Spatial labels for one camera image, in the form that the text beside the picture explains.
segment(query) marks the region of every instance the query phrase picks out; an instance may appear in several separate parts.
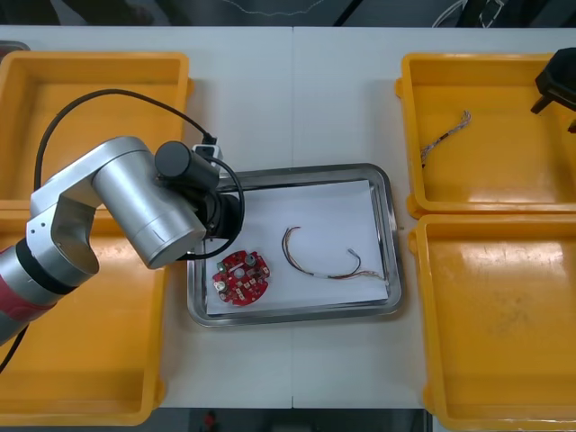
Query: wire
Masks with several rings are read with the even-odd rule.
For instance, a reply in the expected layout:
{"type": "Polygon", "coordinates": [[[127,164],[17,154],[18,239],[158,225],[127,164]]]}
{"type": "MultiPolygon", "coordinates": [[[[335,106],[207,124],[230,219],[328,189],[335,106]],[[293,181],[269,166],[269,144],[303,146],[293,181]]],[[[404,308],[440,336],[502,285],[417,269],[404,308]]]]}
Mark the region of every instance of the wire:
{"type": "Polygon", "coordinates": [[[260,11],[249,11],[247,9],[245,9],[244,7],[242,7],[240,4],[233,2],[232,0],[221,0],[224,3],[229,3],[231,5],[236,6],[241,12],[243,12],[244,14],[248,14],[248,15],[263,15],[263,16],[267,16],[267,17],[271,17],[271,16],[294,16],[294,15],[298,15],[298,14],[302,14],[305,15],[307,14],[309,11],[311,11],[312,9],[314,9],[316,6],[318,6],[320,3],[324,3],[324,0],[318,0],[317,2],[311,4],[310,6],[308,6],[306,9],[304,9],[303,11],[296,11],[296,12],[272,12],[272,13],[267,13],[267,12],[260,12],[260,11]]]}
{"type": "Polygon", "coordinates": [[[438,138],[436,141],[434,141],[432,144],[430,144],[429,146],[425,146],[421,151],[420,151],[420,160],[422,162],[422,167],[424,167],[426,165],[426,158],[428,157],[428,153],[430,153],[430,151],[432,151],[432,149],[437,146],[438,144],[440,144],[442,141],[444,141],[446,138],[448,138],[450,135],[452,135],[453,133],[458,132],[460,129],[465,128],[468,123],[470,123],[470,120],[472,119],[472,115],[470,114],[469,111],[464,110],[463,114],[462,114],[462,119],[460,119],[460,122],[456,125],[456,127],[454,127],[453,129],[449,130],[448,132],[446,132],[445,134],[443,134],[440,138],[438,138]]]}
{"type": "Polygon", "coordinates": [[[204,156],[203,158],[206,159],[208,162],[213,162],[214,164],[220,165],[222,168],[224,168],[224,170],[226,170],[226,172],[228,172],[230,178],[234,182],[234,185],[236,186],[236,189],[238,191],[238,200],[240,203],[240,220],[239,220],[238,227],[237,227],[236,231],[234,232],[234,234],[232,234],[230,236],[230,238],[228,239],[228,241],[226,243],[224,243],[222,246],[220,246],[216,250],[213,250],[212,252],[208,252],[206,254],[200,254],[200,255],[196,255],[194,253],[188,252],[187,254],[178,258],[178,261],[193,261],[196,259],[208,259],[208,258],[216,257],[218,254],[221,254],[226,249],[228,249],[232,243],[234,243],[234,240],[236,240],[239,233],[242,231],[242,225],[244,225],[244,215],[246,213],[246,201],[244,198],[244,189],[242,188],[242,184],[240,184],[240,181],[239,181],[238,177],[236,176],[236,173],[234,173],[234,171],[232,171],[232,168],[230,168],[228,165],[226,165],[224,162],[217,159],[216,157],[204,156]]]}
{"type": "Polygon", "coordinates": [[[48,128],[44,132],[44,135],[42,135],[40,145],[38,146],[38,153],[36,155],[36,166],[34,167],[34,190],[37,190],[41,187],[42,160],[44,159],[44,153],[46,152],[46,147],[48,146],[48,140],[50,139],[52,132],[54,132],[60,121],[66,116],[66,114],[70,113],[74,108],[76,108],[80,104],[83,104],[84,102],[87,102],[96,97],[105,95],[124,95],[134,97],[136,99],[140,99],[141,101],[148,102],[149,104],[153,104],[159,108],[163,108],[166,111],[169,111],[172,114],[177,115],[181,119],[184,119],[190,124],[192,124],[203,135],[202,143],[204,144],[216,143],[216,139],[210,133],[208,133],[208,131],[205,128],[200,126],[200,124],[192,120],[183,112],[179,112],[176,108],[173,108],[170,105],[166,105],[165,103],[157,101],[156,99],[152,99],[151,97],[145,96],[144,94],[132,92],[130,90],[122,90],[120,88],[106,88],[104,90],[97,90],[95,92],[80,96],[71,103],[69,103],[68,105],[66,105],[58,114],[56,114],[56,117],[54,117],[54,119],[48,125],[48,128]]]}
{"type": "Polygon", "coordinates": [[[504,3],[502,3],[501,0],[494,0],[494,3],[496,3],[499,6],[499,8],[498,11],[496,11],[496,13],[494,14],[494,16],[492,16],[492,19],[490,20],[490,22],[488,22],[488,24],[484,24],[482,13],[480,14],[480,23],[482,24],[482,27],[485,29],[489,29],[494,24],[496,18],[498,18],[498,15],[500,15],[500,12],[502,12],[502,8],[504,7],[504,3]]]}
{"type": "Polygon", "coordinates": [[[6,354],[6,357],[4,357],[2,364],[0,364],[0,374],[8,366],[8,364],[10,363],[10,360],[12,360],[12,357],[14,356],[14,353],[16,352],[18,347],[20,346],[22,339],[24,339],[24,335],[26,334],[27,329],[28,329],[28,326],[24,327],[24,330],[22,330],[20,333],[18,333],[18,336],[16,336],[16,339],[12,343],[12,346],[10,346],[10,349],[8,350],[8,354],[6,354]]]}
{"type": "MultiPolygon", "coordinates": [[[[34,167],[34,191],[37,191],[38,189],[41,188],[41,185],[42,185],[42,162],[44,160],[44,153],[46,152],[46,147],[48,146],[48,141],[50,140],[50,136],[52,135],[52,133],[54,132],[54,130],[56,129],[56,127],[58,126],[60,121],[66,116],[66,114],[70,113],[74,108],[76,108],[80,104],[83,104],[86,101],[89,101],[91,99],[94,99],[94,98],[99,97],[99,96],[104,96],[104,95],[124,95],[124,96],[134,97],[136,99],[140,99],[141,101],[148,102],[149,104],[153,104],[159,108],[163,108],[166,111],[169,111],[172,114],[175,114],[178,117],[180,117],[180,118],[186,120],[187,122],[189,122],[190,124],[192,124],[202,134],[202,136],[203,136],[202,143],[204,143],[204,144],[215,144],[216,143],[216,138],[214,138],[210,133],[208,133],[208,131],[205,128],[200,126],[200,124],[198,124],[196,121],[194,121],[193,119],[188,117],[183,112],[179,112],[176,108],[173,108],[170,105],[166,105],[165,103],[157,101],[156,99],[152,99],[151,97],[145,96],[144,94],[132,92],[130,90],[122,90],[120,88],[108,88],[108,89],[104,89],[104,90],[98,90],[98,91],[80,96],[77,99],[75,99],[74,101],[72,101],[71,103],[69,103],[68,105],[66,105],[62,110],[60,110],[60,112],[58,114],[56,114],[56,117],[54,117],[54,119],[48,125],[48,128],[44,132],[44,135],[42,135],[42,139],[40,140],[40,145],[38,146],[38,153],[36,154],[36,165],[34,167]]],[[[216,160],[216,159],[214,159],[213,162],[220,163],[220,161],[216,160]]],[[[220,165],[222,167],[224,167],[224,169],[227,169],[226,168],[227,166],[226,167],[224,166],[226,164],[223,164],[223,165],[222,164],[223,164],[223,162],[220,165]]],[[[229,173],[231,173],[232,175],[234,174],[229,167],[228,167],[227,171],[229,171],[229,173]]],[[[244,209],[244,195],[241,193],[241,187],[238,190],[239,190],[239,193],[241,194],[241,197],[242,197],[242,201],[240,202],[240,206],[242,208],[242,222],[243,222],[244,221],[244,210],[243,210],[244,209]]],[[[239,230],[241,230],[241,228],[242,228],[242,223],[240,223],[240,225],[239,225],[238,233],[239,233],[239,230]]],[[[6,354],[4,361],[0,364],[0,374],[8,366],[8,364],[10,363],[10,360],[12,360],[14,353],[16,352],[16,350],[20,346],[24,336],[26,335],[26,330],[28,330],[28,326],[26,326],[24,328],[24,330],[22,330],[20,333],[18,333],[18,336],[16,336],[16,339],[12,343],[12,346],[10,347],[8,354],[6,354]]]]}
{"type": "Polygon", "coordinates": [[[344,280],[344,279],[352,279],[354,277],[358,277],[358,276],[367,276],[367,277],[374,277],[376,279],[380,279],[382,281],[385,281],[385,279],[383,277],[381,277],[377,272],[373,272],[370,270],[360,270],[360,267],[362,266],[362,258],[352,249],[349,248],[347,250],[347,252],[352,255],[354,258],[356,258],[357,262],[356,262],[356,267],[355,269],[350,272],[350,273],[345,273],[345,274],[320,274],[320,273],[315,273],[315,272],[311,272],[310,270],[305,270],[299,263],[298,261],[296,261],[296,259],[294,259],[294,257],[292,256],[292,254],[290,253],[290,250],[288,248],[288,243],[290,242],[290,237],[292,236],[292,234],[296,231],[299,230],[301,227],[291,227],[288,228],[286,230],[286,232],[284,233],[283,237],[282,237],[282,251],[284,253],[284,257],[286,258],[286,261],[288,261],[288,264],[290,264],[290,266],[292,266],[293,268],[295,268],[296,270],[298,270],[301,273],[304,273],[305,275],[308,276],[312,276],[312,277],[318,277],[320,279],[339,279],[339,280],[344,280]]]}
{"type": "Polygon", "coordinates": [[[458,7],[464,7],[466,5],[466,0],[458,0],[457,2],[449,5],[434,21],[432,27],[438,27],[443,23],[458,7]]]}

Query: electronic component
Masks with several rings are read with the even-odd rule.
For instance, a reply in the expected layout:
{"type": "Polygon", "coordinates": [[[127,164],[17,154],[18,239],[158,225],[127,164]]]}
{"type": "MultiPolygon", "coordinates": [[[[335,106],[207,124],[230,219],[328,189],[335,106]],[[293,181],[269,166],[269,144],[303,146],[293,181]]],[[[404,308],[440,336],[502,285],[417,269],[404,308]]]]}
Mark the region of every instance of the electronic component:
{"type": "Polygon", "coordinates": [[[258,300],[266,288],[270,269],[256,252],[240,250],[226,256],[216,267],[218,273],[212,277],[214,288],[224,302],[235,306],[246,306],[258,300]]]}
{"type": "Polygon", "coordinates": [[[282,251],[284,252],[284,256],[286,258],[286,261],[288,261],[288,264],[290,264],[290,266],[294,267],[296,270],[298,270],[300,273],[304,273],[305,275],[308,276],[313,276],[313,277],[318,277],[321,279],[352,279],[353,277],[358,277],[358,276],[367,276],[367,277],[375,277],[376,279],[381,279],[385,282],[386,279],[384,279],[383,277],[381,277],[378,272],[373,272],[371,270],[360,270],[360,267],[362,266],[362,258],[360,258],[360,256],[351,248],[349,248],[347,250],[347,252],[352,255],[354,258],[356,258],[357,263],[356,263],[356,268],[354,269],[354,271],[350,272],[350,273],[345,273],[345,274],[320,274],[320,273],[315,273],[315,272],[311,272],[309,270],[305,270],[300,264],[298,264],[298,262],[294,259],[294,257],[292,256],[292,254],[290,253],[290,249],[288,248],[288,243],[290,242],[290,237],[293,234],[293,232],[295,232],[296,230],[299,230],[300,227],[291,227],[289,229],[286,230],[286,232],[284,233],[283,237],[282,237],[282,251]]]}

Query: robotic arm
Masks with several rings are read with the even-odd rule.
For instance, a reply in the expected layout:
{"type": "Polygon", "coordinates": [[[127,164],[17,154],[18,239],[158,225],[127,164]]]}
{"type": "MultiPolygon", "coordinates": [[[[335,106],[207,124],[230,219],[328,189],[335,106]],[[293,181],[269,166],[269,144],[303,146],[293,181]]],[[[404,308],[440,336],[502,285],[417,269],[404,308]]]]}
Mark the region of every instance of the robotic arm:
{"type": "Polygon", "coordinates": [[[100,204],[148,268],[207,237],[230,245],[243,202],[216,193],[218,182],[218,169],[184,144],[166,143],[155,164],[133,137],[106,141],[54,175],[31,196],[25,238],[0,253],[0,345],[98,272],[89,238],[100,204]]]}

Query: colored wires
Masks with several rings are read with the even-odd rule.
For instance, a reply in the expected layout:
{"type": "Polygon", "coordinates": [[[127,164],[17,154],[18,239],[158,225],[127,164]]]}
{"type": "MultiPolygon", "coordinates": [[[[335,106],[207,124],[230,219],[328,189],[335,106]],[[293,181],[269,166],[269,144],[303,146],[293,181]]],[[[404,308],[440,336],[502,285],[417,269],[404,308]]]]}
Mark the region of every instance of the colored wires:
{"type": "Polygon", "coordinates": [[[469,111],[464,111],[462,114],[462,119],[460,119],[460,122],[456,125],[455,128],[449,130],[448,132],[446,132],[444,135],[442,135],[440,138],[438,138],[436,141],[434,141],[432,144],[430,144],[429,146],[426,146],[422,149],[422,151],[420,151],[420,159],[422,161],[422,167],[424,167],[424,165],[426,164],[426,158],[428,157],[428,153],[430,153],[430,151],[432,151],[432,149],[437,146],[438,144],[440,144],[442,141],[444,141],[446,138],[448,138],[450,135],[452,135],[453,133],[458,132],[460,129],[465,128],[468,123],[470,123],[470,120],[472,119],[472,115],[470,114],[469,111]]]}
{"type": "Polygon", "coordinates": [[[298,261],[296,261],[296,259],[292,256],[290,249],[288,248],[288,245],[290,243],[290,237],[292,236],[292,234],[296,231],[299,230],[300,227],[291,227],[289,229],[286,230],[286,232],[284,233],[283,237],[282,237],[282,251],[284,252],[284,256],[286,258],[286,261],[288,261],[288,264],[290,264],[290,266],[292,266],[293,268],[295,268],[296,270],[298,270],[300,273],[304,273],[305,275],[308,276],[312,276],[312,277],[318,277],[321,279],[339,279],[339,280],[343,280],[343,279],[352,279],[353,277],[358,277],[358,276],[366,276],[366,277],[373,277],[376,279],[380,279],[381,281],[385,281],[385,279],[380,276],[378,274],[378,272],[373,272],[370,270],[360,270],[360,267],[362,266],[362,258],[351,248],[349,248],[347,250],[347,252],[356,259],[356,267],[354,269],[354,271],[350,272],[350,273],[345,273],[345,274],[320,274],[320,273],[315,273],[315,272],[311,272],[310,270],[306,270],[304,269],[299,263],[298,261]]]}

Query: black cable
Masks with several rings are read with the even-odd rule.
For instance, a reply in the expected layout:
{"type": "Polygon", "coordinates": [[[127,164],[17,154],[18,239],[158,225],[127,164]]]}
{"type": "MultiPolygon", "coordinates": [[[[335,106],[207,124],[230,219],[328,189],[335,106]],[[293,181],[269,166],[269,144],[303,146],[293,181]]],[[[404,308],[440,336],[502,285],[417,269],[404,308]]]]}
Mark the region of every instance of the black cable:
{"type": "MultiPolygon", "coordinates": [[[[104,90],[98,90],[98,91],[80,96],[77,99],[75,99],[74,101],[72,101],[71,103],[69,103],[62,110],[60,110],[60,112],[58,114],[56,114],[56,117],[54,117],[54,119],[50,122],[48,128],[44,132],[44,135],[42,135],[42,139],[40,140],[40,145],[38,146],[38,153],[36,154],[36,165],[34,166],[34,191],[37,191],[42,186],[42,162],[44,160],[44,153],[46,152],[46,147],[48,146],[48,141],[50,139],[50,136],[52,135],[52,132],[54,132],[54,130],[56,129],[56,127],[58,126],[60,121],[66,116],[66,114],[70,113],[74,108],[76,108],[80,104],[83,104],[86,101],[94,99],[95,97],[104,96],[104,95],[130,96],[130,97],[134,97],[136,99],[140,99],[141,101],[148,102],[149,104],[153,104],[157,107],[163,108],[166,111],[169,111],[172,114],[175,114],[178,117],[180,117],[181,119],[184,119],[187,122],[189,122],[190,124],[192,124],[202,134],[202,144],[216,144],[216,138],[214,138],[205,128],[200,126],[200,124],[198,124],[196,121],[192,120],[190,117],[188,117],[183,112],[179,112],[176,108],[173,108],[170,105],[166,105],[165,103],[157,101],[156,99],[152,99],[151,97],[145,96],[144,94],[132,92],[130,90],[122,90],[120,88],[107,88],[104,90]]],[[[233,172],[229,166],[227,166],[226,164],[223,164],[221,166],[224,169],[226,169],[229,173],[231,173],[230,175],[233,175],[233,172]]],[[[242,193],[241,186],[239,186],[239,183],[237,183],[237,187],[238,187],[238,193],[242,197],[242,200],[240,201],[240,208],[242,209],[241,221],[243,223],[244,222],[244,194],[242,193]]],[[[238,236],[239,230],[241,230],[241,228],[242,228],[242,223],[240,223],[238,233],[236,234],[236,236],[234,236],[234,239],[238,236]]],[[[4,358],[3,362],[0,364],[0,374],[8,366],[8,364],[10,363],[10,360],[12,360],[14,353],[16,352],[16,350],[18,349],[18,347],[20,346],[20,344],[22,342],[22,339],[26,335],[26,330],[28,330],[28,326],[26,326],[20,333],[18,333],[18,336],[16,336],[16,339],[12,343],[10,350],[8,350],[8,354],[6,354],[6,357],[4,358]]]]}
{"type": "Polygon", "coordinates": [[[222,246],[220,246],[216,250],[213,250],[212,252],[208,252],[206,254],[200,254],[200,255],[187,253],[184,256],[181,256],[180,258],[178,258],[178,261],[192,261],[195,259],[208,259],[208,258],[216,257],[218,254],[221,254],[226,249],[228,249],[228,247],[232,243],[234,243],[234,240],[236,240],[240,231],[242,230],[242,225],[244,225],[244,213],[246,212],[246,204],[245,204],[245,199],[244,199],[244,189],[242,189],[242,184],[240,184],[240,181],[239,181],[238,177],[236,176],[236,173],[234,171],[232,171],[232,168],[230,168],[224,162],[222,162],[221,160],[219,160],[215,157],[203,156],[203,158],[206,159],[208,162],[213,162],[214,164],[220,165],[222,168],[224,168],[224,170],[226,170],[228,172],[228,174],[230,175],[230,178],[234,182],[234,185],[236,185],[236,188],[238,189],[238,200],[240,202],[240,221],[239,221],[238,227],[236,229],[236,232],[234,232],[234,234],[232,234],[232,236],[230,236],[230,238],[228,239],[228,241],[226,243],[224,243],[222,246]]]}
{"type": "Polygon", "coordinates": [[[26,334],[27,329],[28,329],[28,326],[24,327],[24,330],[22,330],[20,333],[18,333],[18,336],[16,336],[16,339],[12,343],[12,346],[10,346],[10,349],[8,350],[8,354],[6,354],[6,357],[4,357],[2,364],[0,364],[0,374],[8,366],[8,364],[10,363],[10,360],[12,360],[12,357],[14,356],[14,353],[16,352],[18,347],[20,346],[22,339],[24,339],[24,335],[26,334]]]}
{"type": "Polygon", "coordinates": [[[40,145],[38,146],[38,153],[36,155],[36,166],[34,167],[34,190],[37,190],[41,187],[41,178],[42,178],[42,160],[44,159],[44,153],[46,151],[46,147],[48,146],[48,140],[52,135],[52,132],[58,126],[58,123],[66,116],[66,114],[70,113],[74,108],[83,104],[86,101],[94,99],[95,97],[105,96],[105,95],[124,95],[134,97],[136,99],[140,99],[141,101],[148,102],[149,104],[153,104],[157,107],[163,108],[166,111],[171,112],[172,114],[177,115],[181,119],[186,120],[190,124],[192,124],[203,136],[202,144],[215,144],[216,139],[208,133],[208,131],[200,126],[196,121],[192,120],[183,112],[179,112],[176,108],[171,107],[170,105],[166,105],[156,99],[152,99],[151,97],[145,96],[144,94],[132,92],[130,90],[122,90],[121,88],[106,88],[104,90],[97,90],[92,93],[85,94],[83,96],[78,97],[68,105],[66,105],[56,117],[50,122],[48,128],[44,132],[42,139],[40,140],[40,145]]]}

